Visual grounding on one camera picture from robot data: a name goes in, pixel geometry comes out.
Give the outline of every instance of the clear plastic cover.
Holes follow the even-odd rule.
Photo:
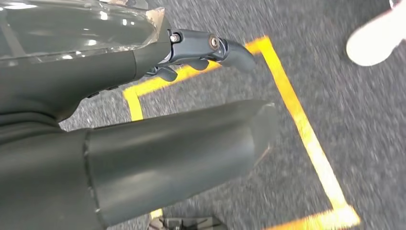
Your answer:
[[[98,0],[1,1],[0,65],[139,49],[157,41],[164,14]]]

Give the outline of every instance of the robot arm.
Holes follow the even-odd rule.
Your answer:
[[[245,174],[272,148],[275,108],[258,100],[60,129],[82,99],[144,75],[172,80],[170,65],[254,63],[210,33],[160,29],[140,49],[0,68],[0,229],[105,229]]]

